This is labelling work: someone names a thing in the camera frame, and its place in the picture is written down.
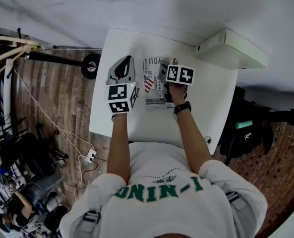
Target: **american flag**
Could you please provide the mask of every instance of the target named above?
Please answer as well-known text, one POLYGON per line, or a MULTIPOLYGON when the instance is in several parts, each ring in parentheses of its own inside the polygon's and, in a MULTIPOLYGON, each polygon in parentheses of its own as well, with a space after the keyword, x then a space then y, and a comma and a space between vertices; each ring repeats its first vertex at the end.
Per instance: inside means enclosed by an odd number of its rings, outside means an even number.
POLYGON ((154 82, 147 76, 144 76, 144 78, 145 78, 145 91, 146 93, 149 93, 154 82))

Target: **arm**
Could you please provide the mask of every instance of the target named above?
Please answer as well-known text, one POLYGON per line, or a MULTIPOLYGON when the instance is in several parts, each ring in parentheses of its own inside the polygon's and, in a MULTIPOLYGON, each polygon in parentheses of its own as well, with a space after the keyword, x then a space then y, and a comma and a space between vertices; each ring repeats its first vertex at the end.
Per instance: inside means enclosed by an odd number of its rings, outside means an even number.
POLYGON ((24 207, 21 210, 21 214, 26 219, 29 219, 30 213, 32 212, 32 205, 19 191, 16 191, 14 194, 20 199, 20 201, 24 205, 24 207))
MULTIPOLYGON (((185 103, 184 88, 178 84, 170 83, 170 93, 175 106, 185 103)), ((189 109, 177 114, 185 155, 191 170, 198 174, 204 162, 212 160, 204 138, 198 130, 189 109)))
POLYGON ((128 184, 130 178, 130 156, 127 114, 115 116, 111 148, 107 162, 107 173, 120 176, 128 184))

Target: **shirt sleeve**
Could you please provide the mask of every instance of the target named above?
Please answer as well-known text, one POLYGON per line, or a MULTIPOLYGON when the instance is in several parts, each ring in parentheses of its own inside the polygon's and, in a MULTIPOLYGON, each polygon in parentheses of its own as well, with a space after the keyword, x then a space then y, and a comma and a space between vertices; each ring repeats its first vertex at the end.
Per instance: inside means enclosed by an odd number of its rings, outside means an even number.
POLYGON ((199 170, 199 175, 219 186, 227 196, 239 236, 254 236, 265 220, 265 196, 254 185, 217 160, 205 162, 199 170))
POLYGON ((104 174, 97 177, 85 190, 84 194, 78 199, 72 209, 61 219, 59 229, 63 238, 74 237, 74 232, 83 216, 91 210, 100 212, 111 197, 126 182, 120 176, 114 174, 104 174))

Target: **seated person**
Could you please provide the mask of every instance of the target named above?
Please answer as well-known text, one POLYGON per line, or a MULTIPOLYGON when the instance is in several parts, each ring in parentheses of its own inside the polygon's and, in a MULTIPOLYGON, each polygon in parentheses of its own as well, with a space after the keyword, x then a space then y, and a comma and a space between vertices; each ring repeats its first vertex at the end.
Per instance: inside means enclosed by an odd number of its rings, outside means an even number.
POLYGON ((19 231, 29 221, 38 215, 33 210, 39 201, 45 202, 51 190, 63 180, 59 174, 64 161, 57 162, 56 172, 48 177, 27 183, 21 190, 14 192, 8 203, 7 213, 0 214, 0 228, 9 233, 11 230, 19 231))

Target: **white box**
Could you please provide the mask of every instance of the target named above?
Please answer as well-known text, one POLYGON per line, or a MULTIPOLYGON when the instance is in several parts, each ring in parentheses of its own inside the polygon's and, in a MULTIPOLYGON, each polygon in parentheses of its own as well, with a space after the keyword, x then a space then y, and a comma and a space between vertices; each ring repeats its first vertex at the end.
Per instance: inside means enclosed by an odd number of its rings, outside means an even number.
POLYGON ((194 56, 227 69, 266 68, 268 64, 264 51, 229 29, 197 45, 194 56))
POLYGON ((195 69, 184 65, 169 64, 167 71, 167 82, 193 85, 195 78, 195 69))
POLYGON ((107 85, 106 87, 108 93, 107 102, 112 114, 131 112, 138 98, 136 83, 107 85))

